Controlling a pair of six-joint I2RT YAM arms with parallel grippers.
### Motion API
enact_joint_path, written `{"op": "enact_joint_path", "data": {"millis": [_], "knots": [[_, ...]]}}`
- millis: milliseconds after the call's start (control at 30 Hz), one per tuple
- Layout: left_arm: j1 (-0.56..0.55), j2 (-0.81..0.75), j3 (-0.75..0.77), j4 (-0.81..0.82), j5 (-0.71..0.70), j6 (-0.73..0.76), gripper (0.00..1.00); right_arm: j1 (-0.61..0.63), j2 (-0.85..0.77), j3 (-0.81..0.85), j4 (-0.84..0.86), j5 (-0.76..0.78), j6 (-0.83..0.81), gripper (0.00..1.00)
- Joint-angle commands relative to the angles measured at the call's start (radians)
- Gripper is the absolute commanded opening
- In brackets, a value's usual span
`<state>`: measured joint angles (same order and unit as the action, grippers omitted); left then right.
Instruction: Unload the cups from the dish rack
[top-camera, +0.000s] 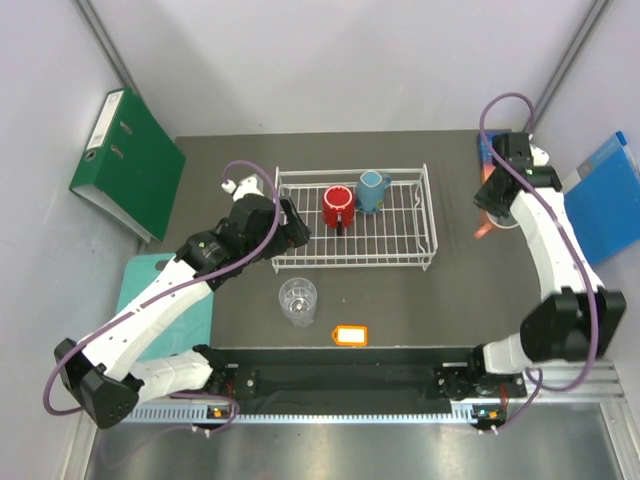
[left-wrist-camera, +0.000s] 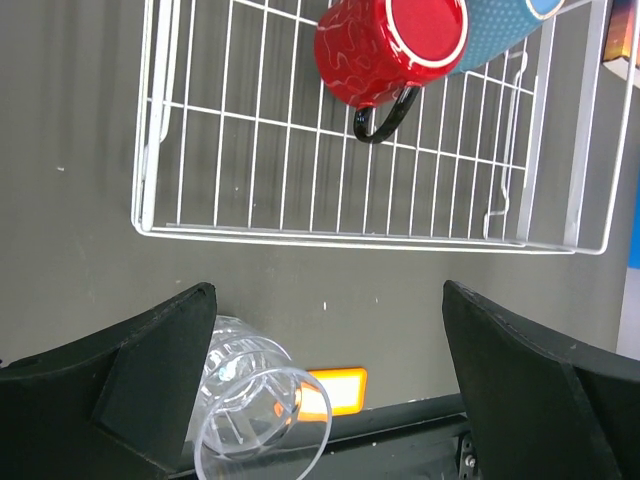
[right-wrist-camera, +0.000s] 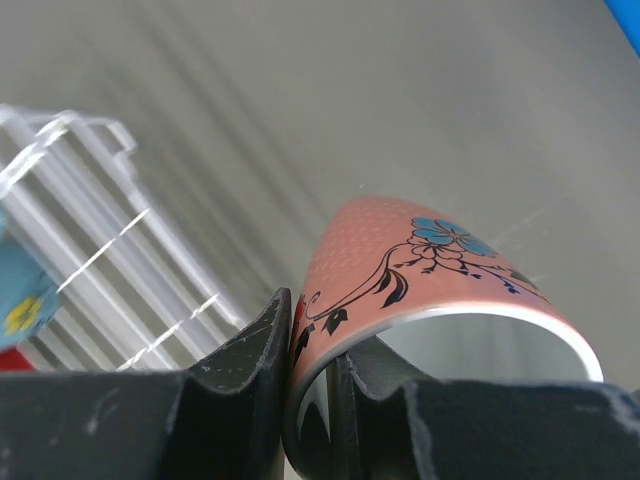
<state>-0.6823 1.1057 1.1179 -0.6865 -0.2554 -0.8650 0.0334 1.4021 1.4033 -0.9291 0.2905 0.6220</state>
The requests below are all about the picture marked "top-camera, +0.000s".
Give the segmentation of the clear faceted plastic cup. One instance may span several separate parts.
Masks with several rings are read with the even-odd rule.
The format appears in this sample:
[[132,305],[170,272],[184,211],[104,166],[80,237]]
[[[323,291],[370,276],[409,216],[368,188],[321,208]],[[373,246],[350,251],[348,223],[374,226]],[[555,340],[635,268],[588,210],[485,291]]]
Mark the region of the clear faceted plastic cup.
[[313,323],[318,293],[310,280],[297,277],[285,281],[278,299],[284,315],[294,326],[307,327]]

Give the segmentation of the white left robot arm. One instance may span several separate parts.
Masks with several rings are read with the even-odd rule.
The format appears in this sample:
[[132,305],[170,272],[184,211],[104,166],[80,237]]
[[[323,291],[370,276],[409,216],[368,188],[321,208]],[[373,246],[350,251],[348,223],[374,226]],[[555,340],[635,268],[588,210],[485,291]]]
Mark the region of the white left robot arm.
[[223,188],[233,198],[227,217],[190,236],[105,331],[55,347],[63,385],[99,428],[110,428],[137,405],[171,394],[220,394],[229,381],[227,365],[207,345],[156,360],[140,357],[181,314],[247,264],[309,241],[310,230],[291,198],[265,196],[258,176],[238,184],[227,181]]

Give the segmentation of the red ceramic mug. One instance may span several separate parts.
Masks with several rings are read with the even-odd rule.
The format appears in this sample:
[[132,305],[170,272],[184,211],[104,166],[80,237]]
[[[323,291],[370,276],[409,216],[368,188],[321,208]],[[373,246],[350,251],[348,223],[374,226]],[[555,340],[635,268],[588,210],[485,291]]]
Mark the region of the red ceramic mug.
[[344,185],[328,187],[322,196],[322,216],[324,224],[343,236],[355,217],[355,197],[352,190]]

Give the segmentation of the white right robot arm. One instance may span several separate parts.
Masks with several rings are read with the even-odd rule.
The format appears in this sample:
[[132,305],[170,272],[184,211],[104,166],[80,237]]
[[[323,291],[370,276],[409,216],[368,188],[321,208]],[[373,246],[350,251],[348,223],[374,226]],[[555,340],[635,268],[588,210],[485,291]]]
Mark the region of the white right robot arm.
[[474,196],[494,217],[522,230],[540,284],[541,302],[503,340],[476,346],[466,380],[487,396],[506,375],[554,360],[581,362],[586,371],[607,351],[626,310],[619,290],[607,289],[582,253],[564,205],[562,185],[547,154],[525,133],[482,134],[492,172]]

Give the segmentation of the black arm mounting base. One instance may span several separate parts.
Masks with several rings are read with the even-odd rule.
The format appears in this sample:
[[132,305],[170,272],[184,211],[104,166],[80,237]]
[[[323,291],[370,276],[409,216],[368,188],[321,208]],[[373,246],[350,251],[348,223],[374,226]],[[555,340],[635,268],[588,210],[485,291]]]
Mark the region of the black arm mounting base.
[[246,415],[448,413],[454,401],[526,396],[519,374],[488,374],[469,347],[206,348],[205,392]]

